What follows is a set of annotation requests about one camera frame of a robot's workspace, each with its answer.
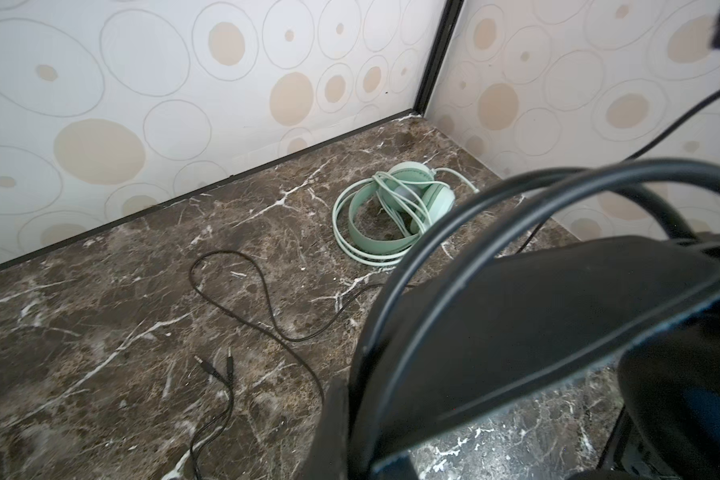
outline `ear cup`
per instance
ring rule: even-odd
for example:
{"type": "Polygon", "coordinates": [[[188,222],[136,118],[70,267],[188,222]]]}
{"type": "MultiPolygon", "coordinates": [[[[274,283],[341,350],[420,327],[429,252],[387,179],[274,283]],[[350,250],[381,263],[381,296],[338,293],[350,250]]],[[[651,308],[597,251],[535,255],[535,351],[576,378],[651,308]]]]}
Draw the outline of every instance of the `ear cup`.
{"type": "MultiPolygon", "coordinates": [[[[420,164],[419,162],[401,162],[394,167],[390,168],[387,172],[394,178],[397,178],[398,180],[406,181],[406,182],[432,182],[434,181],[434,175],[432,175],[432,171],[424,164],[420,164]]],[[[397,184],[393,182],[392,180],[386,180],[386,185],[392,189],[396,194],[407,198],[411,201],[415,201],[415,198],[412,198],[411,194],[400,184],[397,184]]],[[[424,191],[424,188],[426,186],[417,186],[417,185],[409,185],[408,188],[413,190],[413,192],[421,197],[422,192],[424,191]]],[[[393,198],[389,193],[385,191],[379,192],[382,196],[382,200],[386,203],[387,206],[393,208],[394,210],[398,212],[405,211],[404,208],[401,206],[400,202],[393,198]]]]}
{"type": "MultiPolygon", "coordinates": [[[[422,202],[427,206],[429,218],[432,220],[432,224],[434,224],[434,222],[440,220],[451,211],[454,203],[456,203],[456,194],[445,185],[435,184],[427,188],[424,192],[422,202]]],[[[419,216],[419,218],[424,221],[423,215],[419,216]]],[[[411,220],[410,231],[412,234],[418,233],[418,224],[415,220],[411,220]]]]}

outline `wallpaper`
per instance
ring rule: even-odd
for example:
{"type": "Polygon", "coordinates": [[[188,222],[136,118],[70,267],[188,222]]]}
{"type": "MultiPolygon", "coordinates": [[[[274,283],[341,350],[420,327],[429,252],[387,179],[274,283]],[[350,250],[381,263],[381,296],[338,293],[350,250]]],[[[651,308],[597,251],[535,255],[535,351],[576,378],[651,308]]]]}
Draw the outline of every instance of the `wallpaper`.
{"type": "Polygon", "coordinates": [[[0,0],[0,263],[411,108],[444,0],[0,0]]]}
{"type": "MultiPolygon", "coordinates": [[[[720,0],[467,0],[427,117],[502,178],[596,168],[634,153],[720,88],[708,48],[720,0]]],[[[650,156],[720,164],[720,101],[650,156]]],[[[698,231],[720,232],[720,197],[648,184],[698,231]]],[[[611,193],[555,218],[583,240],[664,238],[611,193]]]]}

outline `black corner trim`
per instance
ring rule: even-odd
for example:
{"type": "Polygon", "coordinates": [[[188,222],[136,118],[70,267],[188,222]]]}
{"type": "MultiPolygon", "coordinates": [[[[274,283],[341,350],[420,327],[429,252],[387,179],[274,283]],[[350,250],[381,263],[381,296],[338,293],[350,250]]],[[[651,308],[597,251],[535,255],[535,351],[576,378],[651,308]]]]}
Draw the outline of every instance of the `black corner trim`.
{"type": "Polygon", "coordinates": [[[140,218],[142,216],[152,214],[153,212],[157,212],[158,210],[167,208],[168,206],[171,206],[173,204],[181,202],[182,200],[186,200],[186,199],[194,197],[196,195],[205,193],[209,190],[214,190],[223,185],[230,184],[231,182],[233,182],[235,180],[240,180],[241,178],[245,178],[245,177],[248,177],[249,175],[258,173],[262,170],[266,170],[267,168],[275,167],[277,165],[287,162],[288,160],[293,160],[294,158],[301,157],[304,154],[308,154],[310,152],[313,152],[319,148],[323,148],[323,147],[330,145],[334,142],[337,142],[339,140],[344,140],[345,138],[349,138],[349,137],[359,134],[363,131],[377,127],[381,124],[385,124],[388,121],[397,120],[399,118],[405,117],[406,115],[413,114],[413,113],[414,113],[413,109],[410,109],[410,108],[408,110],[403,110],[400,113],[390,115],[389,117],[383,118],[382,120],[378,120],[378,121],[373,122],[372,124],[365,125],[365,127],[356,128],[355,130],[349,131],[345,134],[341,134],[337,137],[320,142],[319,144],[315,144],[311,147],[307,147],[304,150],[300,150],[295,153],[286,155],[285,157],[278,158],[276,160],[272,160],[271,162],[268,162],[264,165],[259,165],[258,167],[255,167],[255,168],[251,168],[250,170],[246,170],[240,174],[232,175],[231,177],[225,178],[223,180],[219,180],[219,181],[215,182],[214,184],[206,185],[203,188],[198,188],[197,190],[193,190],[193,191],[189,192],[188,194],[180,195],[179,197],[173,197],[169,200],[164,201],[162,204],[158,204],[155,206],[151,206],[149,208],[145,208],[142,211],[136,212],[129,216],[124,216],[123,218],[115,220],[114,222],[109,222],[108,224],[104,224],[102,226],[97,226],[96,228],[92,228],[91,230],[86,230],[85,232],[83,232],[80,235],[71,236],[70,238],[67,238],[66,240],[62,240],[61,242],[58,242],[56,244],[48,245],[44,248],[35,250],[34,252],[29,252],[28,254],[25,254],[22,256],[17,256],[16,258],[14,258],[12,260],[9,260],[7,262],[3,262],[2,264],[0,264],[0,271],[10,268],[17,264],[22,264],[23,262],[26,262],[28,260],[38,258],[39,256],[49,254],[50,252],[53,252],[54,250],[58,250],[59,248],[63,248],[67,245],[74,244],[75,242],[79,242],[80,240],[86,239],[88,237],[101,234],[102,232],[105,232],[106,230],[114,228],[118,225],[122,225],[126,222],[130,222],[130,221],[140,218]]]}
{"type": "Polygon", "coordinates": [[[451,44],[451,37],[453,36],[456,21],[458,20],[459,13],[461,13],[461,6],[463,4],[464,0],[446,0],[445,6],[443,7],[440,25],[438,25],[438,30],[434,34],[434,43],[429,53],[427,67],[424,69],[424,78],[418,88],[416,101],[413,105],[413,110],[422,116],[426,113],[429,100],[434,91],[434,85],[438,81],[440,68],[443,65],[443,60],[445,60],[448,46],[451,44]]]}

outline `marble countertop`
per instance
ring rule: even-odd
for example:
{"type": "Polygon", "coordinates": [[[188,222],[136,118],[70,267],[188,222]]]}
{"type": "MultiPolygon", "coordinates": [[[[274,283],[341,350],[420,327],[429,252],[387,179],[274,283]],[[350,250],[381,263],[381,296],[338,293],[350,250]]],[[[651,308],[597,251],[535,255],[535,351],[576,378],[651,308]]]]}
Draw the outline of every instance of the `marble countertop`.
{"type": "MultiPolygon", "coordinates": [[[[244,251],[262,266],[282,327],[314,331],[343,296],[387,275],[336,246],[334,199],[404,160],[455,168],[479,187],[498,181],[425,120],[394,120],[1,271],[0,480],[191,478],[192,432],[226,402],[192,355],[222,368],[228,347],[236,406],[229,430],[203,454],[203,471],[291,478],[319,416],[314,385],[276,343],[203,301],[187,271],[209,250],[244,251]]],[[[457,201],[468,195],[444,180],[457,201]]],[[[416,280],[439,272],[518,201],[463,227],[416,280]]],[[[573,241],[550,222],[529,250],[573,241]]],[[[247,264],[214,259],[197,275],[224,305],[268,323],[247,264]]],[[[373,297],[296,345],[324,382],[346,374],[373,297]]],[[[565,478],[596,463],[619,408],[613,371],[591,372],[437,438],[414,460],[423,478],[565,478]]]]}

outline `headphones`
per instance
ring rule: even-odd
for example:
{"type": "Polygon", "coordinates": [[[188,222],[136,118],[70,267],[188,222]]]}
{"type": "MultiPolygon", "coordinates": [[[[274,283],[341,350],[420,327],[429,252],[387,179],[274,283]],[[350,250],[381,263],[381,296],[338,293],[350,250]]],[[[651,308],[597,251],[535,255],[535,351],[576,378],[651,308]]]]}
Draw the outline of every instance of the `headphones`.
{"type": "Polygon", "coordinates": [[[437,172],[447,171],[456,175],[473,192],[479,190],[465,176],[450,168],[430,169],[424,164],[405,161],[386,172],[376,172],[373,177],[350,185],[333,205],[333,235],[338,246],[354,260],[370,266],[396,265],[416,240],[454,206],[456,195],[445,182],[437,181],[437,172]],[[399,240],[374,240],[360,233],[355,226],[355,215],[371,196],[376,195],[382,208],[397,225],[403,238],[399,240]],[[349,236],[356,246],[346,241],[336,225],[338,213],[349,202],[349,236]],[[402,214],[411,217],[408,225],[402,214]]]}

